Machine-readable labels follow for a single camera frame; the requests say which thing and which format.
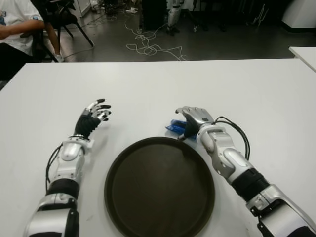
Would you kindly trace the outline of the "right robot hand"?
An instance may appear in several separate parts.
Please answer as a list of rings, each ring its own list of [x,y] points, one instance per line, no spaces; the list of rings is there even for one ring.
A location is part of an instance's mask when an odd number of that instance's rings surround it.
[[[183,134],[178,140],[186,140],[192,136],[196,136],[205,124],[213,124],[214,119],[206,109],[198,107],[183,106],[175,110],[176,114],[182,114],[186,119],[186,126]]]

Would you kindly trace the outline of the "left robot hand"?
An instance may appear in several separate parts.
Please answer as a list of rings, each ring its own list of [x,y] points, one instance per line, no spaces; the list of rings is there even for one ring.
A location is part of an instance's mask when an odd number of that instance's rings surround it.
[[[91,133],[102,123],[109,120],[111,105],[101,98],[86,106],[79,116],[74,129],[74,136],[89,139]]]

